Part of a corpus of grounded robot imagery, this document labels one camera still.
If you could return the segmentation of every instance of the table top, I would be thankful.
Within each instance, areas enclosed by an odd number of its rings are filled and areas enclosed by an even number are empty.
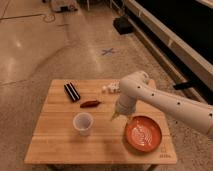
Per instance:
[[[202,3],[203,5],[206,5],[209,8],[213,9],[213,0],[196,0],[200,3]]]
[[[72,103],[63,85],[72,82],[81,100]],[[103,85],[118,80],[53,80],[25,157],[27,164],[175,164],[176,153],[164,113],[139,102],[135,115],[155,120],[162,130],[162,142],[151,153],[133,149],[124,138],[126,117],[110,121],[119,94],[102,93]],[[150,86],[155,87],[153,80]],[[80,108],[88,100],[102,103],[96,108]],[[79,112],[94,117],[91,135],[80,136],[72,125]]]

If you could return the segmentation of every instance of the white cup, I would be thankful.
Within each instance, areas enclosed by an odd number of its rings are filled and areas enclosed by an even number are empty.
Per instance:
[[[84,136],[90,135],[93,117],[89,113],[78,113],[73,119],[74,128]]]

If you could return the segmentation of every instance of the concrete floor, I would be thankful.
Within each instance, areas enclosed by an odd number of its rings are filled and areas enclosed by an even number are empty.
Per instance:
[[[45,14],[40,0],[1,0],[0,17]],[[75,13],[0,21],[0,170],[47,171],[23,160],[50,82],[54,78],[121,78],[144,70],[161,90],[182,95],[134,34],[120,36],[117,15],[104,3]],[[114,48],[113,54],[102,50]],[[178,163],[156,170],[213,170],[213,143],[168,117]],[[65,170],[139,170],[135,165],[61,166]]]

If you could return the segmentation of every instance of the toy sausage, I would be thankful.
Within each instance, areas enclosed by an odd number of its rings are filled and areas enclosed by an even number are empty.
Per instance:
[[[98,100],[94,100],[94,101],[87,101],[84,102],[80,105],[81,108],[86,108],[86,107],[96,107],[100,104],[101,102]]]

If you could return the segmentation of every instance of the bowl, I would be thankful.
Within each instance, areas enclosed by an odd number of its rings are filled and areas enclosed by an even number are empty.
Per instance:
[[[151,152],[161,143],[159,125],[147,116],[135,116],[126,124],[125,137],[128,143],[142,152]]]

